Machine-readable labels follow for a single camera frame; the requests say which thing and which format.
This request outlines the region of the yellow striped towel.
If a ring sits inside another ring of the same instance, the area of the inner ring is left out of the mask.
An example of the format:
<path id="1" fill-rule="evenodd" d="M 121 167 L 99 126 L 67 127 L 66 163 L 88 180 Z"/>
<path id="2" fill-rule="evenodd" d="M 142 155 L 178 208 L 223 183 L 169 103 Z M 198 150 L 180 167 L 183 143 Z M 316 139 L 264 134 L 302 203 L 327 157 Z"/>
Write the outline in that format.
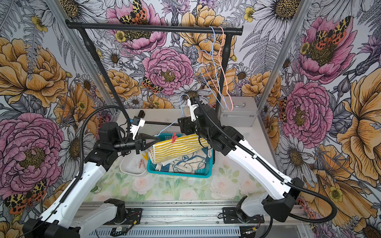
<path id="1" fill-rule="evenodd" d="M 154 144 L 149 150 L 148 155 L 152 163 L 159 164 L 167 162 L 180 156 L 196 152 L 202 148 L 210 149 L 208 142 L 196 134 L 178 137 L 175 143 L 171 139 Z"/>

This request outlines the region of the pink clothespin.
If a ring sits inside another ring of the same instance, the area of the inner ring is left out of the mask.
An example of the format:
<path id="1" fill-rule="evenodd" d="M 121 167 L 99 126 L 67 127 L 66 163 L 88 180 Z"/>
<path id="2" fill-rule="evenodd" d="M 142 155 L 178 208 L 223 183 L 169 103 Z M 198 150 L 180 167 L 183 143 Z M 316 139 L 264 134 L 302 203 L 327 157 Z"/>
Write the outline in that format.
<path id="1" fill-rule="evenodd" d="M 146 168 L 145 162 L 144 162 L 143 159 L 141 159 L 141 160 L 139 161 L 139 169 L 145 169 L 145 168 Z"/>

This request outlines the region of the blue and beige towel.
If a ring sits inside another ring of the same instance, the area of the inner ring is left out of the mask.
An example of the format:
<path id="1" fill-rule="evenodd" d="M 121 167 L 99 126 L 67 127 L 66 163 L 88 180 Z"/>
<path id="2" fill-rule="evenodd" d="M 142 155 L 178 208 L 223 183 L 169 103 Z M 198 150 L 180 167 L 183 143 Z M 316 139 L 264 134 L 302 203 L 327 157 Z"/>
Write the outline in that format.
<path id="1" fill-rule="evenodd" d="M 154 171 L 177 174 L 196 174 L 201 172 L 205 174 L 207 163 L 212 159 L 213 150 L 202 148 L 196 152 L 180 156 L 166 164 L 152 164 Z"/>

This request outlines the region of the pink wire hanger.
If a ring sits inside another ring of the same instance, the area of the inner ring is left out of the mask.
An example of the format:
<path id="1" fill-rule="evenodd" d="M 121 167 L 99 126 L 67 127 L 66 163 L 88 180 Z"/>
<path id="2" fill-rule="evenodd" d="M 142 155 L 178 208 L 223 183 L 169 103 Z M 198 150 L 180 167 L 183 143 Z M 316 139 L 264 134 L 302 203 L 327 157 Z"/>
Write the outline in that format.
<path id="1" fill-rule="evenodd" d="M 231 52 L 231 40 L 232 36 L 229 34 L 226 34 L 223 27 L 218 27 L 221 30 L 221 48 L 219 49 L 217 53 L 217 61 L 220 64 L 220 76 L 222 76 L 222 79 L 218 79 L 218 73 L 217 73 L 217 65 L 215 64 L 213 53 L 211 53 L 211 59 L 213 62 L 213 67 L 215 69 L 215 79 L 212 79 L 211 76 L 209 76 L 210 81 L 212 82 L 214 88 L 217 91 L 217 96 L 215 96 L 216 99 L 216 109 L 217 106 L 221 106 L 223 109 L 227 109 L 228 111 L 232 111 L 234 108 L 234 103 L 232 100 L 232 97 L 229 93 L 229 84 L 227 82 L 227 65 L 230 58 L 230 52 Z M 230 100 L 231 106 L 228 106 L 228 103 L 225 100 L 225 96 L 223 94 L 223 88 L 226 87 L 226 95 L 228 96 L 228 99 Z"/>

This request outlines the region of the teal plastic basket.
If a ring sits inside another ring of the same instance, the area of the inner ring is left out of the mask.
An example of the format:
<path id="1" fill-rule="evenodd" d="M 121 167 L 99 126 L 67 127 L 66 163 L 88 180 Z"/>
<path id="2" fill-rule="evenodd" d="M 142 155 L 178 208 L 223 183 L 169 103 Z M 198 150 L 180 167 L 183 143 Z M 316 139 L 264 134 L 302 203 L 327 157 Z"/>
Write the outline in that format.
<path id="1" fill-rule="evenodd" d="M 196 134 L 162 133 L 148 151 L 147 171 L 151 174 L 206 179 L 211 176 L 213 150 Z"/>

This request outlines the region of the black clothes rack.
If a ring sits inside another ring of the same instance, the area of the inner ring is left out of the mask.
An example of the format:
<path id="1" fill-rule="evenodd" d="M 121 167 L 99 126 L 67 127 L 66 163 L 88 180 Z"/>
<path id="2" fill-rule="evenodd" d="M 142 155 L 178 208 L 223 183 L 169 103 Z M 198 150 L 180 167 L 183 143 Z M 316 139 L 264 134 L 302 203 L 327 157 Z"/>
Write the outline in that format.
<path id="1" fill-rule="evenodd" d="M 122 104 L 118 93 L 113 86 L 108 73 L 103 66 L 101 59 L 96 52 L 96 47 L 93 41 L 88 36 L 86 30 L 87 29 L 102 29 L 102 30 L 137 30 L 144 32 L 170 32 L 170 33 L 203 33 L 203 34 L 212 34 L 212 30 L 207 27 L 190 27 L 190 26 L 163 26 L 163 25 L 128 25 L 128 24 L 106 24 L 106 23 L 83 23 L 83 22 L 73 22 L 68 19 L 65 20 L 65 24 L 69 29 L 77 30 L 83 41 L 87 51 L 92 56 L 95 61 L 101 75 L 105 79 L 107 85 L 109 86 L 114 99 L 111 100 L 112 105 L 116 105 L 121 109 L 121 112 L 124 116 L 127 116 L 127 111 Z M 233 28 L 233 27 L 225 27 L 223 28 L 226 34 L 232 36 L 241 36 L 243 34 L 243 27 Z M 216 34 L 222 34 L 219 28 L 214 28 Z"/>

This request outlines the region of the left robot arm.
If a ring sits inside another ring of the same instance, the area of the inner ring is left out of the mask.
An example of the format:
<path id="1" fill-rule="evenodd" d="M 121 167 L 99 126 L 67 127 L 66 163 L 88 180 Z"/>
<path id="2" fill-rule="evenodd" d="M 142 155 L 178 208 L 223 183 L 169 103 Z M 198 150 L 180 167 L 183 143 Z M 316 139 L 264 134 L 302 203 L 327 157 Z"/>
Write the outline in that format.
<path id="1" fill-rule="evenodd" d="M 129 126 L 130 138 L 124 142 L 115 122 L 104 124 L 99 140 L 84 160 L 78 175 L 38 219 L 29 219 L 23 226 L 24 238 L 83 238 L 106 223 L 122 224 L 127 220 L 125 203 L 118 199 L 107 199 L 99 208 L 75 221 L 81 204 L 96 183 L 110 169 L 120 155 L 132 151 L 137 154 L 159 141 L 154 136 L 139 134 L 145 120 L 135 117 Z"/>

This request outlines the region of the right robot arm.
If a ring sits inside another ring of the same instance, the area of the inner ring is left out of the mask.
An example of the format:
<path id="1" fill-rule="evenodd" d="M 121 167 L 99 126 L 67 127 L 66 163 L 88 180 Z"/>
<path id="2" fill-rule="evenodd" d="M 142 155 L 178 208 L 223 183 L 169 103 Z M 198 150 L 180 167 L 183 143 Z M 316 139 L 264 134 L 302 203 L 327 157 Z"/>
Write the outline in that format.
<path id="1" fill-rule="evenodd" d="M 205 139 L 212 149 L 243 167 L 267 191 L 264 197 L 244 196 L 239 201 L 236 206 L 236 217 L 241 222 L 247 223 L 250 218 L 263 214 L 268 214 L 279 222 L 285 222 L 291 216 L 300 192 L 290 188 L 286 183 L 301 185 L 301 180 L 292 180 L 278 171 L 258 155 L 243 135 L 233 127 L 214 125 L 204 116 L 195 120 L 191 117 L 179 118 L 178 123 L 181 133 L 197 134 L 198 137 Z"/>

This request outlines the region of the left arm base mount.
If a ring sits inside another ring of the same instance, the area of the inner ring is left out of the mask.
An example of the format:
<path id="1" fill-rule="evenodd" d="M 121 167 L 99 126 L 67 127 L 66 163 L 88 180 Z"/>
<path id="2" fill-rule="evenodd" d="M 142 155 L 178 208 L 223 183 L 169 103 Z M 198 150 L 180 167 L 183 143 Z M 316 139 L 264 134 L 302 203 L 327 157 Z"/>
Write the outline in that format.
<path id="1" fill-rule="evenodd" d="M 139 225 L 142 218 L 143 209 L 126 208 L 125 212 L 117 215 L 117 218 L 106 222 L 104 225 Z"/>

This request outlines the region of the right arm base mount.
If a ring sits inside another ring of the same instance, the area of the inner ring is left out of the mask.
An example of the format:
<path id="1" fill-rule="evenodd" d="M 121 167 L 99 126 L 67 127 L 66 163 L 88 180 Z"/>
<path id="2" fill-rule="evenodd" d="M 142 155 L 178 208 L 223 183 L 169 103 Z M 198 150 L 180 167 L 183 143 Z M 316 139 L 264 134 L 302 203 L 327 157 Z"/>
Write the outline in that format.
<path id="1" fill-rule="evenodd" d="M 263 215 L 249 217 L 235 207 L 223 207 L 217 218 L 222 219 L 224 224 L 262 224 L 265 222 Z"/>

